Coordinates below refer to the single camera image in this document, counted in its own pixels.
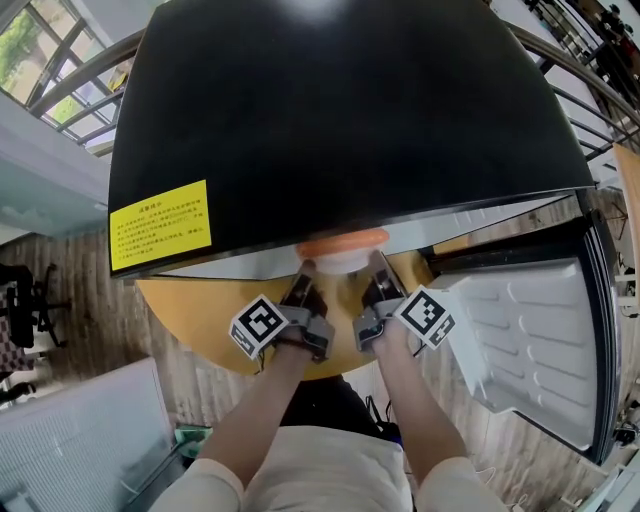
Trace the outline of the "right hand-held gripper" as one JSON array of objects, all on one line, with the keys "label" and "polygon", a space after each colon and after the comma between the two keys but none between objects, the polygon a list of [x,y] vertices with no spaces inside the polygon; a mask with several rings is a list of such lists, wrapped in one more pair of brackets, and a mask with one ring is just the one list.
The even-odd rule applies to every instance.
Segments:
[{"label": "right hand-held gripper", "polygon": [[362,296],[363,312],[353,321],[357,349],[371,352],[372,343],[396,319],[421,343],[436,350],[455,328],[447,292],[418,286],[406,296],[406,288],[386,256],[379,250],[369,255],[370,281]]}]

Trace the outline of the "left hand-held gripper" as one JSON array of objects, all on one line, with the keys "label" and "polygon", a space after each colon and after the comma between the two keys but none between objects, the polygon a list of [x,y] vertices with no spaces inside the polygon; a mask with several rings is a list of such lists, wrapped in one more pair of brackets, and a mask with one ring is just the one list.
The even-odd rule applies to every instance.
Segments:
[{"label": "left hand-held gripper", "polygon": [[280,304],[260,295],[231,321],[229,336],[250,360],[266,348],[286,343],[309,351],[314,361],[330,357],[335,330],[322,314],[328,312],[314,285],[316,265],[305,260]]}]

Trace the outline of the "white round plate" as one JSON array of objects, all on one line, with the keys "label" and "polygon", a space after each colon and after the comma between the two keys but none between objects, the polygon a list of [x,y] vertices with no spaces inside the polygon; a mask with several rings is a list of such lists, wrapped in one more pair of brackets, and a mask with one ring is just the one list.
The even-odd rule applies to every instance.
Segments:
[{"label": "white round plate", "polygon": [[313,258],[316,270],[326,275],[345,275],[364,269],[372,250],[359,248],[343,252],[323,254]]}]

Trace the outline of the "orange sausage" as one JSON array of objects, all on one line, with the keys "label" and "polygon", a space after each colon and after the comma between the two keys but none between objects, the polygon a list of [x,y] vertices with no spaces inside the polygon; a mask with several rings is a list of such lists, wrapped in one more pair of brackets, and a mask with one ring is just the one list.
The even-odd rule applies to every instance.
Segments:
[{"label": "orange sausage", "polygon": [[386,243],[389,238],[389,233],[382,228],[360,230],[300,243],[296,246],[296,252],[301,259],[314,259],[360,249],[372,249]]}]

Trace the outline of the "black mini fridge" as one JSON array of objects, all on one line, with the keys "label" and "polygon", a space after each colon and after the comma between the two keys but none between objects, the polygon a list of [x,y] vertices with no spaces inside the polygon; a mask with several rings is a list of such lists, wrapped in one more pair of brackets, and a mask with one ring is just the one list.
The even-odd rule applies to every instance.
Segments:
[{"label": "black mini fridge", "polygon": [[442,290],[472,397],[587,460],[619,391],[603,220],[450,257],[427,247],[594,184],[544,75],[483,0],[170,0],[124,91],[109,214],[204,180],[212,243],[115,277],[293,281],[296,246],[382,228]]}]

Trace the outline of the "person's right forearm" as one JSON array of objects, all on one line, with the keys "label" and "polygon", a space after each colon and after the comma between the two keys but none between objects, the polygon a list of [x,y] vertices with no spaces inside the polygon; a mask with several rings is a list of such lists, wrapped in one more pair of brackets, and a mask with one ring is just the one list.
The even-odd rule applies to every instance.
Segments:
[{"label": "person's right forearm", "polygon": [[441,462],[467,456],[465,443],[439,406],[410,347],[412,333],[390,320],[372,348],[418,484]]}]

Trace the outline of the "person's left forearm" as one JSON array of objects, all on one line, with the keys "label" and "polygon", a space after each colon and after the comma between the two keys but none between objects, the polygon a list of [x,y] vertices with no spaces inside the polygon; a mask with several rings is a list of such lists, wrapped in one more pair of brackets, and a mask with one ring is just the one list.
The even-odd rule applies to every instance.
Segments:
[{"label": "person's left forearm", "polygon": [[269,364],[223,418],[198,457],[230,470],[246,486],[264,463],[282,418],[312,354],[298,344],[279,344]]}]

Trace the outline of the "round wooden table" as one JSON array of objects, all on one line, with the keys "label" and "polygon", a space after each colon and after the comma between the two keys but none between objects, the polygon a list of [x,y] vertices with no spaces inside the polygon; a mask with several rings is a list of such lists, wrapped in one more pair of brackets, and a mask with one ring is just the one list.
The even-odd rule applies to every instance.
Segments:
[{"label": "round wooden table", "polygon": [[[276,303],[289,288],[290,277],[268,281],[166,279],[139,280],[147,304],[165,328],[193,352],[227,370],[249,376],[259,363],[250,360],[229,336],[232,318],[263,294]],[[314,285],[328,306],[327,320],[335,328],[329,359],[306,370],[307,380],[360,368],[372,361],[356,349],[353,319],[362,312],[361,297],[369,273],[353,277],[318,274]]]}]

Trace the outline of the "person's black trousers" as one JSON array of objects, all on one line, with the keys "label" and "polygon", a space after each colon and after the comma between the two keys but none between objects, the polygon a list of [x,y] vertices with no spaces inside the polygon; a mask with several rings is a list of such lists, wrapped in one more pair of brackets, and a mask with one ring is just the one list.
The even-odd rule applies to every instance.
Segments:
[{"label": "person's black trousers", "polygon": [[342,375],[301,382],[280,426],[315,426],[401,443],[398,426],[374,419]]}]

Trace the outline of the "yellow warning label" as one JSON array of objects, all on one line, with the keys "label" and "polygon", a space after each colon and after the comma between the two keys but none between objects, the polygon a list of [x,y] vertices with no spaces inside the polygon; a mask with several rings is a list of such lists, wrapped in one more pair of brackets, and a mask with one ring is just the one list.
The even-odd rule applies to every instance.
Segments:
[{"label": "yellow warning label", "polygon": [[111,270],[206,248],[212,243],[204,180],[109,214]]}]

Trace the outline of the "person's white printed shirt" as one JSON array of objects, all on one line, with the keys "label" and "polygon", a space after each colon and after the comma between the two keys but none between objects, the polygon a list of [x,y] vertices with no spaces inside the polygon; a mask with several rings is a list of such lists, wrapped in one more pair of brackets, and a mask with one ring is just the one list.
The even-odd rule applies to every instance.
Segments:
[{"label": "person's white printed shirt", "polygon": [[248,485],[197,460],[149,512],[508,512],[469,459],[439,463],[410,487],[393,442],[315,426],[278,429]]}]

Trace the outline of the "green box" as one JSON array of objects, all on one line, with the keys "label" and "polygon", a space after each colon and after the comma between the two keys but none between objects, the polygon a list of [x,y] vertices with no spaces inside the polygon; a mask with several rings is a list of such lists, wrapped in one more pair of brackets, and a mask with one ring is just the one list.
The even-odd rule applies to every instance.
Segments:
[{"label": "green box", "polygon": [[174,430],[174,436],[179,453],[185,458],[195,459],[212,431],[211,427],[206,426],[177,426]]}]

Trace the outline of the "white ribbed cabinet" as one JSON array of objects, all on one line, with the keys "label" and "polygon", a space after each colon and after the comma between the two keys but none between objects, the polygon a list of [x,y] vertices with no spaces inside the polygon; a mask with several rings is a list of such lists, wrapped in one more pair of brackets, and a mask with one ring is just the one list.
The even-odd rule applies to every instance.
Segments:
[{"label": "white ribbed cabinet", "polygon": [[1,512],[120,512],[169,456],[147,358],[0,412]]}]

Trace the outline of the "frosted glass partition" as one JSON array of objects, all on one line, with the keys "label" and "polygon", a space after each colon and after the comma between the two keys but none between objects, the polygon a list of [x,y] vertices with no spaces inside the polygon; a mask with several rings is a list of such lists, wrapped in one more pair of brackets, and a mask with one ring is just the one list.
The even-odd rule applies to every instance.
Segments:
[{"label": "frosted glass partition", "polygon": [[46,236],[102,227],[109,173],[0,91],[0,224]]}]

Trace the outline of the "black office chair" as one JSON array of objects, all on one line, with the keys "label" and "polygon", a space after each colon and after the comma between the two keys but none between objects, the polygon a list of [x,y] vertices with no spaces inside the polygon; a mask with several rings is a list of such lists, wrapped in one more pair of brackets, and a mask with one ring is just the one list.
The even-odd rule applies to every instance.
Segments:
[{"label": "black office chair", "polygon": [[6,305],[0,306],[0,319],[8,321],[8,333],[11,342],[20,348],[34,347],[33,328],[50,335],[56,348],[65,348],[67,342],[59,340],[49,312],[56,309],[70,311],[70,300],[50,303],[47,299],[51,275],[57,270],[50,264],[42,281],[36,281],[25,265],[0,264],[0,298],[6,299]]}]

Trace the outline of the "black white checkered cloth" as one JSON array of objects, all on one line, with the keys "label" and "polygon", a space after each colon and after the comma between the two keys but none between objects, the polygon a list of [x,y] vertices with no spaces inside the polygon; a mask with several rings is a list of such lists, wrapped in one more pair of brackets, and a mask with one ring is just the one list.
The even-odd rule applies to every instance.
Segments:
[{"label": "black white checkered cloth", "polygon": [[0,373],[25,371],[24,351],[10,340],[9,318],[0,315]]}]

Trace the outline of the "black metal railing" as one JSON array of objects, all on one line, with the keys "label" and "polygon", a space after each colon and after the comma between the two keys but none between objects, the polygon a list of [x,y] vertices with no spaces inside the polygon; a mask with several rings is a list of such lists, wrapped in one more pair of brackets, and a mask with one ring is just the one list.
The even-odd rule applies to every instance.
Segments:
[{"label": "black metal railing", "polygon": [[[506,22],[505,25],[523,48],[534,56],[534,63],[543,74],[548,74],[553,68],[558,67],[579,80],[594,96],[596,104],[591,105],[571,93],[567,86],[550,83],[556,96],[600,119],[607,126],[607,129],[602,131],[573,115],[568,117],[571,125],[604,142],[602,146],[597,146],[584,139],[579,140],[579,144],[589,150],[586,154],[587,160],[605,154],[615,143],[630,144],[640,150],[640,85],[626,84],[627,80],[635,82],[639,75],[627,70],[622,54],[615,50],[611,42],[605,40],[595,47],[585,45],[579,54],[574,54],[572,50],[579,47],[577,41],[581,38],[578,34],[569,33],[567,38],[571,44],[566,46],[562,42],[550,43],[511,22]],[[112,120],[103,128],[79,137],[71,132],[71,126],[103,107],[119,101],[126,86],[119,83],[110,89],[100,82],[99,76],[125,61],[132,60],[143,35],[144,31],[139,30],[125,37],[88,61],[78,64],[74,70],[61,78],[59,71],[70,59],[64,52],[70,48],[71,39],[64,39],[41,74],[27,101],[26,110],[36,118],[46,117],[51,108],[75,94],[85,84],[92,82],[97,88],[104,90],[103,97],[94,103],[86,104],[69,119],[63,122],[51,121],[50,124],[57,132],[70,134],[79,145],[114,130],[116,122]]]}]

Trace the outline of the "large window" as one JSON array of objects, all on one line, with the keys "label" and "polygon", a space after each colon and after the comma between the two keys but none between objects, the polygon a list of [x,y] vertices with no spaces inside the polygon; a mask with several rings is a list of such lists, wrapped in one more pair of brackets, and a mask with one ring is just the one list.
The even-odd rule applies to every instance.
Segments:
[{"label": "large window", "polygon": [[[0,91],[28,109],[107,46],[70,0],[28,0],[0,18]],[[42,120],[95,152],[113,142],[127,62],[78,86]]]}]

